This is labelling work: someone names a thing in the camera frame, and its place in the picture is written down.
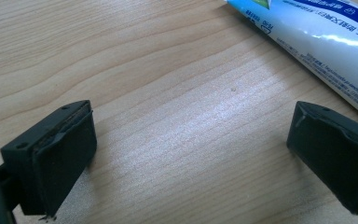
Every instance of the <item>table surface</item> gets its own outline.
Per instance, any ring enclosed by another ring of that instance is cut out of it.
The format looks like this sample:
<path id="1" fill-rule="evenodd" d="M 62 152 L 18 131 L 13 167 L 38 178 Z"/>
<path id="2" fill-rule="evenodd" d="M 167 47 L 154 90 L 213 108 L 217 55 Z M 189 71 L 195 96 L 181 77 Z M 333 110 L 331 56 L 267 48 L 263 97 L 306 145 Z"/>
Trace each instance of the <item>table surface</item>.
<path id="1" fill-rule="evenodd" d="M 84 99 L 56 223 L 358 223 L 285 146 L 296 101 L 358 112 L 223 1 L 0 1 L 0 147 Z"/>

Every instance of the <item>white tube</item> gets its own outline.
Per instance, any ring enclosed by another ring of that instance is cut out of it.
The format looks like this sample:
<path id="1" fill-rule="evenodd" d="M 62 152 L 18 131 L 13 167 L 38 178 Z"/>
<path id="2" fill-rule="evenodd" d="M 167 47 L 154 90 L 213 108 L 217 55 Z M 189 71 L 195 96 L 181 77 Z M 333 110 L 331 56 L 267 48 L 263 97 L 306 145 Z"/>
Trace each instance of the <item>white tube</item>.
<path id="1" fill-rule="evenodd" d="M 358 109 L 358 5 L 346 0 L 227 0 Z"/>

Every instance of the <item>wood grain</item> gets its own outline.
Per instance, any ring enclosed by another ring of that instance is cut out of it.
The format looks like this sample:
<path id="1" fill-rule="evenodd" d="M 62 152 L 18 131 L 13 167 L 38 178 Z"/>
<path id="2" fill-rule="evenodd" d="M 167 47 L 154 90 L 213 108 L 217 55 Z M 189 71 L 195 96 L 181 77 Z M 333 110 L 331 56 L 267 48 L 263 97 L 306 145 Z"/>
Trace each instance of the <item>wood grain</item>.
<path id="1" fill-rule="evenodd" d="M 298 100 L 358 112 L 223 1 L 0 1 L 0 147 L 83 99 L 56 223 L 358 223 L 285 146 Z"/>

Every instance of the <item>blue label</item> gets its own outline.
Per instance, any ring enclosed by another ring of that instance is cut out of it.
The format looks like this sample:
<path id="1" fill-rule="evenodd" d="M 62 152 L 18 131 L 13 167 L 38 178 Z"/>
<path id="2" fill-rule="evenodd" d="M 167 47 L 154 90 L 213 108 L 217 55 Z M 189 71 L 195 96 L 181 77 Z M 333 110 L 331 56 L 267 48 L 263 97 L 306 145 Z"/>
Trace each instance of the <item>blue label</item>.
<path id="1" fill-rule="evenodd" d="M 337 0 L 295 0 L 296 2 L 303 3 L 313 7 L 319 7 L 334 11 L 347 17 L 353 21 L 358 22 L 358 8 L 351 5 L 339 2 Z"/>

